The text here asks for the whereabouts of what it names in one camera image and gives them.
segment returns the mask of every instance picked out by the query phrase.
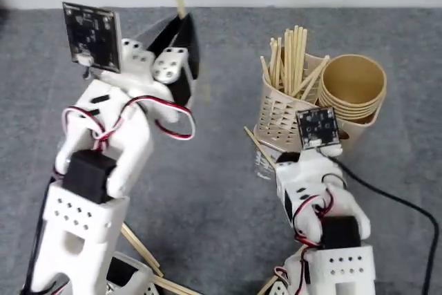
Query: beige plastic basket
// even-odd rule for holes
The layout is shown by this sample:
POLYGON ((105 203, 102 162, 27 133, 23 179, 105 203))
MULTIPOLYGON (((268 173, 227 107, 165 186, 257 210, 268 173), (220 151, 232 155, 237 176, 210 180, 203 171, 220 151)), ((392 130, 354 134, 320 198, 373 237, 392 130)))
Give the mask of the beige plastic basket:
MULTIPOLYGON (((303 77, 308 76, 323 58, 306 55, 306 60, 307 68, 304 69, 303 77)), ((301 143, 296 123, 296 112, 317 107, 318 83, 319 80, 315 83, 315 91, 312 89, 309 93, 310 102, 307 102, 281 93, 273 86, 268 85, 263 75, 260 117, 253 129, 256 138, 263 144, 279 151, 300 151, 301 143)), ((350 150, 363 132, 375 123, 384 98, 385 95, 376 112, 364 122, 350 122, 337 118, 344 151, 350 150)))
MULTIPOLYGON (((319 66, 323 58, 305 55, 307 68, 302 77, 308 76, 319 66)), ((281 93, 270 86, 262 76, 262 99, 260 118, 253 133, 265 144, 281 151, 299 151, 300 140, 296 112, 315 107, 318 97, 319 79, 313 85, 307 100, 299 100, 281 93)))

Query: red wire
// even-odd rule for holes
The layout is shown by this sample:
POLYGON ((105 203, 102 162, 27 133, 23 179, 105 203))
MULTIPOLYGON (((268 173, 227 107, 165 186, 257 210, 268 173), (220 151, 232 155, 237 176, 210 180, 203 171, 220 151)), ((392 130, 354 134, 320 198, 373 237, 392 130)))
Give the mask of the red wire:
MULTIPOLYGON (((132 98, 131 100, 129 100, 129 101, 123 106, 122 112, 123 112, 123 110, 124 110, 127 106, 129 106, 129 105, 131 105, 131 104, 133 104, 133 103, 135 103, 135 102, 138 102, 138 101, 140 101, 140 100, 153 100, 154 102, 158 102, 158 103, 163 104, 163 105, 171 106, 171 107, 173 107, 173 108, 176 108, 176 109, 178 109, 178 110, 181 110, 182 112, 184 112, 184 113, 186 113, 186 114, 192 116, 192 112, 191 112, 187 107, 183 107, 183 106, 177 105, 177 104, 175 104, 175 103, 169 102, 169 101, 167 101, 167 100, 164 100, 164 99, 161 99, 161 98, 158 98, 158 97, 154 97, 154 96, 149 96, 149 95, 143 95, 143 96, 138 96, 138 97, 134 97, 134 98, 132 98)), ((184 138, 184 139, 186 139, 186 138, 191 138, 191 137, 192 137, 192 134, 180 134, 180 133, 176 133, 175 131, 171 131, 171 130, 167 129, 166 127, 164 127, 164 126, 160 123, 160 121, 158 121, 158 120, 155 120, 155 124, 157 125, 157 127, 158 127, 161 131, 163 131, 164 133, 166 133, 166 134, 168 134, 168 135, 170 135, 170 136, 174 136, 174 137, 178 137, 178 138, 184 138)))
MULTIPOLYGON (((78 107, 78 106, 69 106, 68 109, 73 109, 76 111, 79 111, 80 113, 83 113, 84 116, 88 117, 89 119, 91 119, 92 121, 94 121, 94 123, 96 123, 96 125, 98 125, 98 127, 101 129, 101 131, 106 131, 106 129, 104 128, 103 124, 98 121, 98 119, 91 113, 89 113, 88 111, 78 107)), ((68 114, 65 114, 64 117, 64 121, 66 123, 66 127, 68 126, 68 114)), ((102 144, 108 144, 108 137, 104 140, 99 140, 99 145, 98 145, 98 151, 102 151, 103 150, 103 145, 102 144)))
POLYGON ((304 273, 305 273, 305 260, 304 260, 304 256, 305 253, 307 252, 307 250, 310 248, 305 248, 302 253, 301 253, 301 259, 300 259, 300 263, 301 263, 301 275, 300 275, 300 279, 299 279, 299 286, 298 286, 298 290, 296 290, 295 295, 299 295, 301 293, 302 290, 302 285, 304 283, 304 273))
POLYGON ((58 293, 60 290, 62 290, 63 288, 65 288, 65 286, 66 286, 67 284, 68 284, 68 283, 65 283, 65 284, 61 285, 60 287, 58 287, 55 291, 53 291, 53 292, 51 293, 51 295, 57 295, 57 293, 58 293))

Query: circuit board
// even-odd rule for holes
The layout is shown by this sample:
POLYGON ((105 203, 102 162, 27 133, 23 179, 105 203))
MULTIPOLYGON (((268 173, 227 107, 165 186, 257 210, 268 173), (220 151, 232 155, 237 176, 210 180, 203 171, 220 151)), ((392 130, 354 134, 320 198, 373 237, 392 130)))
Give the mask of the circuit board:
POLYGON ((121 34, 117 13, 102 8, 63 3, 73 62, 92 57, 91 67, 120 73, 121 34))
POLYGON ((338 123, 332 107, 311 108, 296 113, 302 148, 338 144, 338 123))

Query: white wire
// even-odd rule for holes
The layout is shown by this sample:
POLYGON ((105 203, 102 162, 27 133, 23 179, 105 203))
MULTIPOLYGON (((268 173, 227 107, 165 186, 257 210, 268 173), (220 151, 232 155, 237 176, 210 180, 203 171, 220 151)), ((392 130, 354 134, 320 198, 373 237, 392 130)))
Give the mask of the white wire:
POLYGON ((92 131, 92 137, 94 138, 94 146, 93 149, 97 150, 99 148, 100 144, 103 144, 102 147, 103 150, 107 148, 107 143, 100 142, 97 138, 100 137, 103 134, 103 130, 100 128, 100 126, 88 115, 87 113, 81 112, 77 108, 68 107, 61 112, 61 125, 63 126, 63 132, 65 135, 68 133, 68 124, 67 124, 67 118, 69 113, 74 113, 78 116, 83 116, 84 118, 81 118, 81 120, 85 121, 87 123, 87 128, 92 131))
POLYGON ((174 138, 174 139, 176 139, 176 140, 180 140, 180 141, 189 141, 189 140, 192 140, 193 137, 195 136, 196 125, 195 125, 195 120, 193 119, 193 116, 192 116, 192 114, 190 113, 190 111, 186 111, 186 110, 184 110, 184 109, 182 109, 182 108, 180 108, 180 107, 174 106, 174 105, 164 104, 164 103, 162 103, 162 102, 160 102, 160 101, 158 101, 158 100, 151 99, 151 98, 140 98, 140 99, 137 99, 137 102, 139 102, 139 101, 155 102, 155 103, 157 103, 157 104, 159 104, 159 105, 162 105, 162 106, 165 106, 165 107, 167 107, 167 108, 171 108, 171 109, 173 109, 173 110, 175 110, 175 111, 178 111, 178 112, 184 113, 184 114, 188 117, 188 119, 189 119, 189 121, 190 121, 190 123, 191 123, 191 134, 190 134, 190 136, 188 136, 188 137, 180 137, 180 134, 174 135, 174 134, 167 133, 167 132, 164 132, 164 131, 163 131, 163 132, 164 132, 165 134, 167 134, 168 136, 170 136, 170 137, 172 137, 172 138, 174 138))

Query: paper cup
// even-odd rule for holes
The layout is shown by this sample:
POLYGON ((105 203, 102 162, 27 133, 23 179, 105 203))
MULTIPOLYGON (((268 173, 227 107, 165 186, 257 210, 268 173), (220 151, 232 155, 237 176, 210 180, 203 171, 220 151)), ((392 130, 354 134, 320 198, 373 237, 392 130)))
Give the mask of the paper cup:
POLYGON ((326 65, 320 85, 321 93, 333 104, 360 109, 379 103, 387 78, 381 66, 370 58, 341 55, 326 65))

